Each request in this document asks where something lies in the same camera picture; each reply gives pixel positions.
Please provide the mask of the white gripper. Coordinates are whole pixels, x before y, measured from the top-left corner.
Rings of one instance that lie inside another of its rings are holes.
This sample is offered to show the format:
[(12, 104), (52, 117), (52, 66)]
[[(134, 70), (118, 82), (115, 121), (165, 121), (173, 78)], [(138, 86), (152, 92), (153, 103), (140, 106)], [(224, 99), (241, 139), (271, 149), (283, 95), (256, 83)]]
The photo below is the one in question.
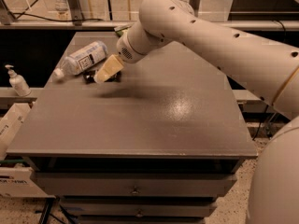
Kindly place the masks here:
[(143, 54), (135, 51), (129, 43), (128, 34), (124, 33), (117, 41), (117, 52), (112, 54), (103, 63), (101, 68), (95, 73), (93, 80), (101, 83), (109, 80), (123, 68), (123, 61), (127, 63), (137, 63), (144, 58)]

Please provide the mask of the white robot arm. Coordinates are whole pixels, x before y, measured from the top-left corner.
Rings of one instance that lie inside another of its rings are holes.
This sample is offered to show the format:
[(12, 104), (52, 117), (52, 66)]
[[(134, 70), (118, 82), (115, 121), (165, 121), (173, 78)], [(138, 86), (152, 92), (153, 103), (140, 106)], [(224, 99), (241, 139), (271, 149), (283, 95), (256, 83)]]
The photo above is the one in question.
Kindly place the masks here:
[(290, 120), (258, 158), (246, 224), (299, 224), (298, 48), (194, 16), (180, 0), (143, 0), (116, 48), (127, 63), (176, 41)]

